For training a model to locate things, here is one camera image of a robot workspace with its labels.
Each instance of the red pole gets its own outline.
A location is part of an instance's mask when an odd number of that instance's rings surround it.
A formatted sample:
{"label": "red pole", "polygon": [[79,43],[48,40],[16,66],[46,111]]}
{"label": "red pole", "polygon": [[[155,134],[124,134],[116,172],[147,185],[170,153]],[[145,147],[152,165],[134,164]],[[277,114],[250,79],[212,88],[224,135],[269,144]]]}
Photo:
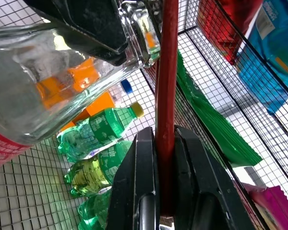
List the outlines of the red pole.
{"label": "red pole", "polygon": [[178,46],[178,0],[164,0],[161,54],[156,69],[156,148],[161,215],[173,215],[174,113]]}

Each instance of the pink package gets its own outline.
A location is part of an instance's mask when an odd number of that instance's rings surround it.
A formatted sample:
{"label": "pink package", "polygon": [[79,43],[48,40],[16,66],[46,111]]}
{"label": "pink package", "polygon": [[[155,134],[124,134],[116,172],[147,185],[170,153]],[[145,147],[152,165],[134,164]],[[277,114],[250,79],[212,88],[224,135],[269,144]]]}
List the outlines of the pink package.
{"label": "pink package", "polygon": [[243,184],[252,200],[273,218],[278,230],[288,230],[288,199],[280,186],[261,188]]}

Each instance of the red package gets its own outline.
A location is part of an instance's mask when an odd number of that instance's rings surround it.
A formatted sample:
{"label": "red package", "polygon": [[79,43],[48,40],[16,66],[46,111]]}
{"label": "red package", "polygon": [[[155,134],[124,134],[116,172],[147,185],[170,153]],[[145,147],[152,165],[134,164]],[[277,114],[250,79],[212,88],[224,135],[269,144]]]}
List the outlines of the red package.
{"label": "red package", "polygon": [[[219,0],[218,2],[238,29],[246,34],[263,0]],[[242,40],[215,0],[200,0],[197,25],[209,42],[231,65],[234,65]]]}

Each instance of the wire mesh basket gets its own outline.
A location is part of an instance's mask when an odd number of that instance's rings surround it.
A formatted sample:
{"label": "wire mesh basket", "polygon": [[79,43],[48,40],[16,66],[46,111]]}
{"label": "wire mesh basket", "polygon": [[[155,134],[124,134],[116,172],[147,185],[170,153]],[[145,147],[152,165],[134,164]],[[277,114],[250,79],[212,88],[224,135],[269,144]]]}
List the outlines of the wire mesh basket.
{"label": "wire mesh basket", "polygon": [[[230,65],[206,38],[196,20],[200,0],[180,0],[178,46],[190,76],[204,92],[211,105],[235,127],[247,143],[264,159],[255,167],[232,169],[228,173],[237,182],[242,200],[258,229],[268,229],[254,203],[239,181],[251,179],[255,185],[280,185],[288,197],[288,99],[275,115],[248,92]],[[224,14],[218,3],[215,12]],[[0,0],[0,27],[42,23],[22,0]],[[227,23],[235,30],[228,18]],[[271,76],[288,94],[288,88],[237,31],[242,46],[266,66],[265,76]],[[134,92],[124,97],[122,107],[138,101],[145,116],[136,121],[125,139],[144,127],[155,125],[155,75],[154,67],[132,73],[128,80]],[[209,130],[192,111],[179,86],[176,89],[175,123],[195,132],[208,143],[212,154],[224,155]],[[0,229],[77,229],[80,222],[77,207],[84,198],[70,196],[71,187],[65,185],[63,176],[71,164],[57,152],[53,136],[14,158],[0,168]],[[161,223],[171,225],[172,219]]]}

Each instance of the bottle label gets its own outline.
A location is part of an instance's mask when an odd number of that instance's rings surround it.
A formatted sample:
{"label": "bottle label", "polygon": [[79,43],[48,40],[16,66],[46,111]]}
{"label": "bottle label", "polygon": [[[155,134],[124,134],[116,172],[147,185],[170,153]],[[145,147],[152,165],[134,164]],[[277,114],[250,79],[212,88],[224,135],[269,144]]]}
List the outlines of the bottle label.
{"label": "bottle label", "polygon": [[0,166],[30,147],[17,144],[0,134]]}
{"label": "bottle label", "polygon": [[117,139],[112,127],[106,119],[105,111],[90,117],[89,124],[94,132],[95,138],[103,145],[107,145]]}
{"label": "bottle label", "polygon": [[121,160],[116,154],[116,148],[112,146],[98,153],[98,161],[105,178],[112,184],[116,171],[121,164]]}

